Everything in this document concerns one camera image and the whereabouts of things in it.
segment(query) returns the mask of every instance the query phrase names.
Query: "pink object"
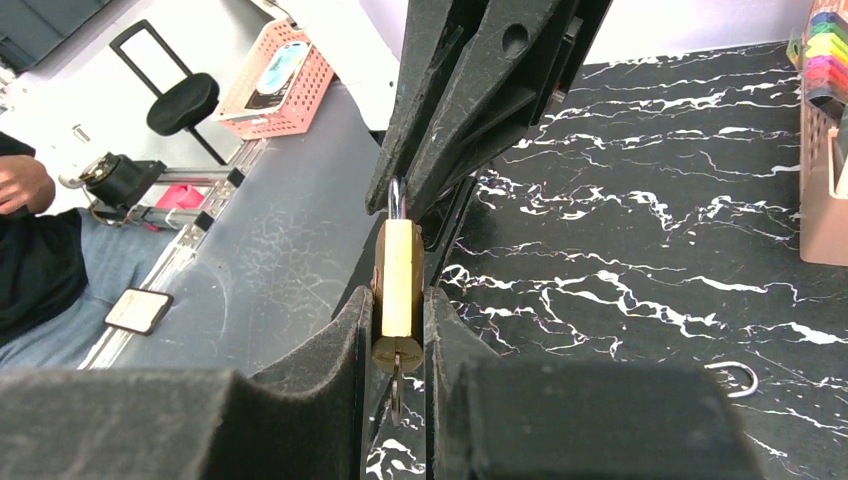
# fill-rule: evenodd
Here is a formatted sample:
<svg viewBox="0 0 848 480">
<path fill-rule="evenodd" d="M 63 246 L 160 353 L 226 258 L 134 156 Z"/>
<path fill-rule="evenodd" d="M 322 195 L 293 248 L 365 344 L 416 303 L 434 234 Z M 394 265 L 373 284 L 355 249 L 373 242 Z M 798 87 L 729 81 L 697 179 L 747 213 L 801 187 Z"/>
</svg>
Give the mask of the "pink object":
<svg viewBox="0 0 848 480">
<path fill-rule="evenodd" d="M 191 185 L 171 185 L 162 198 L 156 202 L 157 208 L 185 210 L 189 208 L 200 208 L 203 203 L 203 194 Z M 148 230 L 157 231 L 153 225 L 145 225 Z"/>
<path fill-rule="evenodd" d="M 277 50 L 293 41 L 309 41 L 309 37 L 293 29 L 286 19 L 265 25 L 250 49 L 241 73 L 218 104 L 212 118 L 244 140 L 295 135 L 309 130 L 334 74 L 330 64 L 314 46 L 306 56 L 286 101 L 276 111 L 241 120 L 222 118 L 236 113 L 250 113 L 244 105 L 256 89 L 256 82 Z"/>
</svg>

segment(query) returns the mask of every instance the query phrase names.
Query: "black shirt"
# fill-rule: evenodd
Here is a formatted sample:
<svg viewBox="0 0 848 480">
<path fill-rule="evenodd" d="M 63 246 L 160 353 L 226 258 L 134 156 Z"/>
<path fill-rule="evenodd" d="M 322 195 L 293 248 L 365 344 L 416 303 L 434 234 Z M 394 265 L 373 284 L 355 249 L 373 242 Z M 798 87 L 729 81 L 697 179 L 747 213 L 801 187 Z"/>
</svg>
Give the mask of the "black shirt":
<svg viewBox="0 0 848 480">
<path fill-rule="evenodd" d="M 35 150 L 0 132 L 5 155 Z M 76 210 L 0 215 L 0 346 L 68 309 L 88 283 Z"/>
</svg>

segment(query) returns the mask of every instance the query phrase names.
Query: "blue jeans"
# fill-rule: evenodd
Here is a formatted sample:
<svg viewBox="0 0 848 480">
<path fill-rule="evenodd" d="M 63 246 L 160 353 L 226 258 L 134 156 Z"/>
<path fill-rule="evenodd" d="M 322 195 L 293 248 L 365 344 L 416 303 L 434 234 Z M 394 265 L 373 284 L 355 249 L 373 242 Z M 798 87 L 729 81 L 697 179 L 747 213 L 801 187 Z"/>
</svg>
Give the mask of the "blue jeans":
<svg viewBox="0 0 848 480">
<path fill-rule="evenodd" d="M 0 369 L 77 368 L 106 330 L 103 319 L 129 287 L 138 287 L 176 233 L 138 225 L 112 228 L 81 210 L 88 286 L 70 308 L 0 347 Z"/>
</svg>

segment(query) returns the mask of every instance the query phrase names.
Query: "smartphone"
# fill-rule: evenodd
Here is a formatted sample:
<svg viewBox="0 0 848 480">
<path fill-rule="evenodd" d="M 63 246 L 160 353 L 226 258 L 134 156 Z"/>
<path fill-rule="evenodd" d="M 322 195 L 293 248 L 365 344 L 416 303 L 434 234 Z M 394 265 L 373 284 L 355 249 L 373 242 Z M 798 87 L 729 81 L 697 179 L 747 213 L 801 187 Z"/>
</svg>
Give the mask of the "smartphone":
<svg viewBox="0 0 848 480">
<path fill-rule="evenodd" d="M 110 327 L 150 335 L 173 303 L 174 297 L 167 293 L 128 288 L 112 307 L 105 322 Z"/>
<path fill-rule="evenodd" d="M 280 47 L 274 53 L 268 67 L 262 72 L 259 81 L 256 82 L 256 91 L 262 95 L 273 95 L 279 92 L 300 70 L 308 53 L 309 44 L 306 42 L 289 42 Z"/>
</svg>

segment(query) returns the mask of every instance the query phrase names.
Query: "metal hook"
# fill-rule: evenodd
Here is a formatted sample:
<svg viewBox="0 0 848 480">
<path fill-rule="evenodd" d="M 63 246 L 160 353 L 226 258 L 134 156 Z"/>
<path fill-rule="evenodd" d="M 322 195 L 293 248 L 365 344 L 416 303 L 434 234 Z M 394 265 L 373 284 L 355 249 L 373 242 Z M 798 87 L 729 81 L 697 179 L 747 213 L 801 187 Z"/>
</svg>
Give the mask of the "metal hook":
<svg viewBox="0 0 848 480">
<path fill-rule="evenodd" d="M 401 182 L 396 177 L 389 182 L 389 218 L 406 218 L 406 200 L 401 195 Z"/>
<path fill-rule="evenodd" d="M 746 375 L 748 375 L 748 378 L 751 380 L 751 385 L 744 390 L 728 393 L 728 398 L 743 398 L 751 396 L 754 394 L 754 392 L 757 391 L 757 388 L 759 388 L 760 386 L 760 379 L 757 377 L 757 372 L 755 372 L 753 368 L 741 362 L 727 361 L 710 363 L 709 365 L 704 365 L 704 368 L 706 368 L 707 370 L 726 370 L 730 368 L 736 368 L 738 370 L 742 370 L 743 372 L 745 372 Z"/>
</svg>

